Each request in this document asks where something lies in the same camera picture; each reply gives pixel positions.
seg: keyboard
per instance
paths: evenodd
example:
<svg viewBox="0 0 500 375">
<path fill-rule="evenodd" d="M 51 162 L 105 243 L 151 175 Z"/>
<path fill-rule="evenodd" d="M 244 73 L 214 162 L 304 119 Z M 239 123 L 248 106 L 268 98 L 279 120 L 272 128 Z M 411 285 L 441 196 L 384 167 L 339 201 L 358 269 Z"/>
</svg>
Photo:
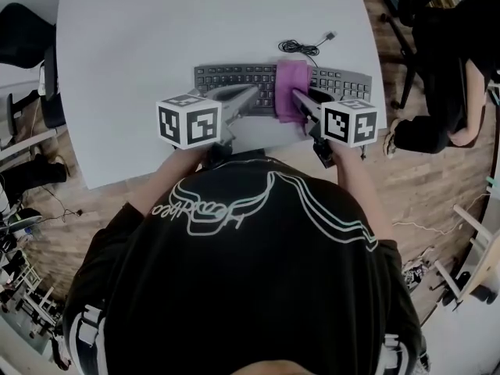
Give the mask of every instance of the keyboard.
<svg viewBox="0 0 500 375">
<path fill-rule="evenodd" d="M 255 84 L 259 98 L 250 116 L 276 116 L 274 111 L 275 63 L 219 64 L 195 67 L 195 87 L 203 94 L 231 84 Z M 372 78 L 362 73 L 331 68 L 313 68 L 311 86 L 341 96 L 370 101 Z"/>
</svg>

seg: white cable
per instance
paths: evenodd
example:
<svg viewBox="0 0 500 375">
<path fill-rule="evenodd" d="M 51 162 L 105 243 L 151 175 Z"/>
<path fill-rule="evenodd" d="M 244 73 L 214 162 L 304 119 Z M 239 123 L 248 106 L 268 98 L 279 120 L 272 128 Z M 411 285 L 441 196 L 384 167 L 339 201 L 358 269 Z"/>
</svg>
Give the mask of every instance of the white cable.
<svg viewBox="0 0 500 375">
<path fill-rule="evenodd" d="M 37 108 L 34 110 L 33 124 L 31 125 L 30 138 L 33 136 L 34 123 L 37 120 L 38 107 L 40 107 L 40 98 L 38 99 Z"/>
<path fill-rule="evenodd" d="M 2 193 L 0 193 L 0 198 L 1 198 L 5 193 L 5 186 L 7 185 L 7 182 L 5 182 L 5 178 L 3 177 L 3 174 L 1 172 L 0 172 L 0 177 L 2 177 L 3 179 Z M 0 210 L 0 215 L 3 214 L 3 212 L 6 211 L 8 207 L 9 207 L 9 200 L 7 199 L 7 204 L 2 210 Z"/>
<path fill-rule="evenodd" d="M 483 196 L 489 196 L 489 193 L 483 193 L 482 195 L 479 195 L 477 196 L 474 201 L 469 205 L 469 207 L 467 208 L 467 212 L 472 208 L 472 206 L 477 202 L 477 200 L 479 200 L 480 198 L 482 198 Z M 439 230 L 439 229 L 436 229 L 436 228 L 426 228 L 426 227 L 423 227 L 422 225 L 419 225 L 417 223 L 414 223 L 414 222 L 397 222 L 397 223 L 393 223 L 393 226 L 396 226 L 396 225 L 413 225 L 414 227 L 417 227 L 417 228 L 420 228 L 420 229 L 424 229 L 424 230 L 432 230 L 433 232 L 436 232 L 438 234 L 442 234 L 442 235 L 447 235 L 447 234 L 450 234 L 451 232 L 453 232 L 455 230 L 455 228 L 457 228 L 458 225 L 460 225 L 460 223 L 464 221 L 464 219 L 460 219 L 454 226 L 452 229 L 450 230 L 447 230 L 446 232 L 442 231 L 442 230 Z"/>
</svg>

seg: white shoe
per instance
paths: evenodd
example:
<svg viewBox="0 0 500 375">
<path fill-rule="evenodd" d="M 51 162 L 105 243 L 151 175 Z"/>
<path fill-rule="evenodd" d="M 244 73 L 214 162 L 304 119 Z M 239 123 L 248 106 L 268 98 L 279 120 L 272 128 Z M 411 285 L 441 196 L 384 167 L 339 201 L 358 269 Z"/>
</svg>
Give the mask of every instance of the white shoe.
<svg viewBox="0 0 500 375">
<path fill-rule="evenodd" d="M 394 157 L 394 154 L 396 153 L 397 148 L 394 144 L 394 138 L 396 136 L 396 127 L 399 125 L 401 121 L 403 120 L 400 118 L 397 118 L 396 120 L 392 121 L 391 129 L 389 130 L 389 133 L 385 137 L 384 154 L 388 159 L 392 159 Z"/>
<path fill-rule="evenodd" d="M 70 171 L 68 170 L 68 166 L 66 165 L 66 161 L 60 155 L 57 155 L 51 162 L 51 164 L 61 164 L 64 165 L 64 169 L 66 170 L 66 174 L 70 177 Z"/>
<path fill-rule="evenodd" d="M 33 147 L 33 156 L 37 156 L 37 155 L 44 155 L 43 151 L 41 150 L 40 146 L 39 145 L 35 145 Z"/>
</svg>

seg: pink towel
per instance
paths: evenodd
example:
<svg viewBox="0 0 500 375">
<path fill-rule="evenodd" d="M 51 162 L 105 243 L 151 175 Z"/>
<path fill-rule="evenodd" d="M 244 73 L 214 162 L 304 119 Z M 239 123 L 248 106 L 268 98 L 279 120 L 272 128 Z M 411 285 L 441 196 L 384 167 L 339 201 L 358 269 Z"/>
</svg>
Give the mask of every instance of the pink towel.
<svg viewBox="0 0 500 375">
<path fill-rule="evenodd" d="M 295 107 L 291 92 L 298 89 L 307 94 L 313 69 L 306 61 L 281 60 L 276 70 L 274 104 L 281 123 L 305 124 L 307 119 Z"/>
</svg>

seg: knee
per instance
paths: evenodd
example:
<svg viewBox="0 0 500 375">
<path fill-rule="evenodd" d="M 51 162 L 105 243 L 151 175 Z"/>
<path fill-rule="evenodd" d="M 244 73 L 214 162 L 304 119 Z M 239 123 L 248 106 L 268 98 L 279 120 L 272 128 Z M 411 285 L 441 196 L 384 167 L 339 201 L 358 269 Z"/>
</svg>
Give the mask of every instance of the knee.
<svg viewBox="0 0 500 375">
<path fill-rule="evenodd" d="M 435 136 L 434 143 L 432 144 L 432 148 L 430 149 L 429 153 L 438 154 L 442 152 L 446 147 L 448 147 L 449 142 L 450 139 L 448 137 L 448 132 L 446 132 L 446 130 L 439 132 Z"/>
</svg>

